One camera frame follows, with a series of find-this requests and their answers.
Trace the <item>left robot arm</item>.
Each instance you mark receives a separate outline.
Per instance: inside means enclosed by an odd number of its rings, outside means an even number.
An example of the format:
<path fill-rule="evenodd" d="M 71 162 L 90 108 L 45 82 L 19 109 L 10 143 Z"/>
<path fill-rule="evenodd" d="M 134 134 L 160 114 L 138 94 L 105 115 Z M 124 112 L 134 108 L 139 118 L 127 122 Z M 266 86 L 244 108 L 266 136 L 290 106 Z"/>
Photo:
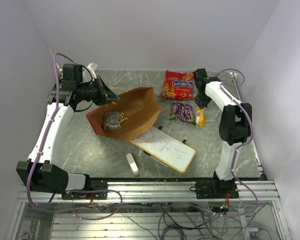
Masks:
<path fill-rule="evenodd" d="M 26 161 L 19 161 L 16 171 L 28 191 L 63 194 L 74 190 L 86 199 L 92 193 L 87 174 L 69 173 L 59 167 L 57 157 L 66 129 L 79 103 L 86 101 L 97 106 L 120 100 L 96 75 L 97 64 L 63 65 L 60 85 L 48 94 L 46 117 L 34 149 Z"/>

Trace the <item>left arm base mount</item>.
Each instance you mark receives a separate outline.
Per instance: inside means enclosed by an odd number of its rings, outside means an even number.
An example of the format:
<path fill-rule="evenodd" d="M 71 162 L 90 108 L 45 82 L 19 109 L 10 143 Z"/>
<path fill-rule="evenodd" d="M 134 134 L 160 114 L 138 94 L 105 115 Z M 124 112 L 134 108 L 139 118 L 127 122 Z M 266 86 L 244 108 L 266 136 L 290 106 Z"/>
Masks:
<path fill-rule="evenodd" d="M 83 189 L 69 190 L 61 195 L 62 200 L 105 200 L 108 183 L 105 180 L 90 179 Z"/>

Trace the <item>yellow candy packet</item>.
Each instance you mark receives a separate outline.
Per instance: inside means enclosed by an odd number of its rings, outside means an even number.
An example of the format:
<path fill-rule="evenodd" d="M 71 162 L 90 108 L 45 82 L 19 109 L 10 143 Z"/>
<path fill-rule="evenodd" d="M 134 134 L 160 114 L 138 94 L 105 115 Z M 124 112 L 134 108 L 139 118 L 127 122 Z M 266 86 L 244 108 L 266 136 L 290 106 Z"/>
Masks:
<path fill-rule="evenodd" d="M 195 124 L 199 127 L 205 126 L 205 112 L 202 107 L 196 108 Z"/>
<path fill-rule="evenodd" d="M 120 111 L 119 116 L 118 116 L 118 120 L 119 120 L 120 123 L 122 123 L 122 122 L 128 120 L 128 117 L 123 111 Z"/>

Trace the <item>red candy snack bag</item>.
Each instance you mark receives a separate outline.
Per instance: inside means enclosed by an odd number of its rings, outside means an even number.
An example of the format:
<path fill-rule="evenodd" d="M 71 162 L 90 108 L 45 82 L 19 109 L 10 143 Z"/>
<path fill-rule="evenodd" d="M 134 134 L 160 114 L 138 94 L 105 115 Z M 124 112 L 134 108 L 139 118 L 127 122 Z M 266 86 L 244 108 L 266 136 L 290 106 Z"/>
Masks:
<path fill-rule="evenodd" d="M 167 100 L 190 101 L 194 99 L 194 73 L 165 71 L 159 97 Z"/>

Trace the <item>red paper bag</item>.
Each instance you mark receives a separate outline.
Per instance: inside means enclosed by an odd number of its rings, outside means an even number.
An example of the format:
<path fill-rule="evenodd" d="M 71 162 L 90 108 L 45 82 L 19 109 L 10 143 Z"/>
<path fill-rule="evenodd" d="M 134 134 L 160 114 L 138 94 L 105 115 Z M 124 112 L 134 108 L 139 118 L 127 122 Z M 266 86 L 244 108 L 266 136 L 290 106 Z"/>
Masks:
<path fill-rule="evenodd" d="M 157 103 L 152 87 L 137 87 L 119 95 L 116 104 L 102 105 L 86 114 L 96 135 L 119 141 L 130 141 L 147 132 L 155 123 L 162 108 Z M 123 112 L 127 120 L 115 130 L 104 130 L 104 115 L 107 112 Z"/>

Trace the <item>small whiteboard orange frame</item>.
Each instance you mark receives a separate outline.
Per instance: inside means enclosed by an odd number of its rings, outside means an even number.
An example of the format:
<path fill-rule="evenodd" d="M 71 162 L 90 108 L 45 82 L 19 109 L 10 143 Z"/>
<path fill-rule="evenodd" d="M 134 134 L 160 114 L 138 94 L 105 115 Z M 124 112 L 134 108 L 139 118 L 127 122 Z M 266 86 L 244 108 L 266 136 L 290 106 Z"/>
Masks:
<path fill-rule="evenodd" d="M 196 155 L 195 149 L 154 126 L 130 142 L 179 173 L 186 172 Z"/>

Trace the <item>purple candy packet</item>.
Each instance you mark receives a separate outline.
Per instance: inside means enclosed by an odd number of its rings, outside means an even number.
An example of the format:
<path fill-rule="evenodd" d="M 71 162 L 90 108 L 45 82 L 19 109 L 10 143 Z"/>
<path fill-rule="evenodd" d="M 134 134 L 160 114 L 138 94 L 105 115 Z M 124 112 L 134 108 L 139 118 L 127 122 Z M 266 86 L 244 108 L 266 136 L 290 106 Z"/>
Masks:
<path fill-rule="evenodd" d="M 195 116 L 193 113 L 193 107 L 189 104 L 181 104 L 180 113 L 179 113 L 179 119 L 182 122 L 190 123 L 190 124 L 196 124 L 195 122 Z"/>
<path fill-rule="evenodd" d="M 175 119 L 179 118 L 181 107 L 182 107 L 181 103 L 172 103 L 171 104 L 169 120 L 175 120 Z"/>

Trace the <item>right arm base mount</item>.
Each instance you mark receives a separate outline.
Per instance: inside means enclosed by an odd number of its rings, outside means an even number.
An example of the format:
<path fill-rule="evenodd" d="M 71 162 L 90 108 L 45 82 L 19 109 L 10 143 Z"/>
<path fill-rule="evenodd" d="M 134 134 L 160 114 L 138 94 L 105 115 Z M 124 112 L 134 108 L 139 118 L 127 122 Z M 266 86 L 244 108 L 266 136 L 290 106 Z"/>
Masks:
<path fill-rule="evenodd" d="M 235 180 L 219 180 L 218 178 L 202 178 L 189 188 L 195 192 L 197 199 L 238 199 L 239 193 Z"/>

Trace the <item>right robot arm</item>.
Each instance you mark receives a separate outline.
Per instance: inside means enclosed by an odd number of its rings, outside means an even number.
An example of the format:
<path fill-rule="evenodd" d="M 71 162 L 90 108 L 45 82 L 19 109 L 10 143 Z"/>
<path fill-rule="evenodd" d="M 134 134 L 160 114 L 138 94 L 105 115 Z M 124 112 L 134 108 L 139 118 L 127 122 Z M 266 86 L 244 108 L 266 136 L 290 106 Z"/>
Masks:
<path fill-rule="evenodd" d="M 226 83 L 222 83 L 217 76 L 208 76 L 204 68 L 194 71 L 194 82 L 197 106 L 203 109 L 213 101 L 222 111 L 219 123 L 222 150 L 210 186 L 211 194 L 221 198 L 235 185 L 234 171 L 240 150 L 253 137 L 252 106 L 234 97 L 225 88 Z"/>

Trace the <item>aluminium rail frame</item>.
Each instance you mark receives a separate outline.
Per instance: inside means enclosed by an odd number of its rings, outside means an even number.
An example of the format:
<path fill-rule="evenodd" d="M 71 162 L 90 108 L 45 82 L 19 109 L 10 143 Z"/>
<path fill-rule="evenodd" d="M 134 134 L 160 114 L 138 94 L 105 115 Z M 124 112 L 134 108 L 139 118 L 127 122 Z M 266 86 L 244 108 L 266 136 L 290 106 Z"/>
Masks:
<path fill-rule="evenodd" d="M 202 199 L 194 180 L 99 181 L 105 192 L 36 210 L 22 191 L 11 240 L 288 240 L 273 181 L 237 184 L 238 198 Z"/>

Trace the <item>white marker eraser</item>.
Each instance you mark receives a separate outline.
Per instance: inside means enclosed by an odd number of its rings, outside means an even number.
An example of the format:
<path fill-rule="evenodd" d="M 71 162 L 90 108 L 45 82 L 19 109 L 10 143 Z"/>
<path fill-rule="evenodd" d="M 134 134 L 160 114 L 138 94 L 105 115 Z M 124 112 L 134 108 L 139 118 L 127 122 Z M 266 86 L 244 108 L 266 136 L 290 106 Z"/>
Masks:
<path fill-rule="evenodd" d="M 135 161 L 133 155 L 131 153 L 128 153 L 126 155 L 126 158 L 127 158 L 128 163 L 129 163 L 129 166 L 132 170 L 133 175 L 137 176 L 139 174 L 139 169 L 138 169 L 138 166 L 136 164 L 136 161 Z"/>

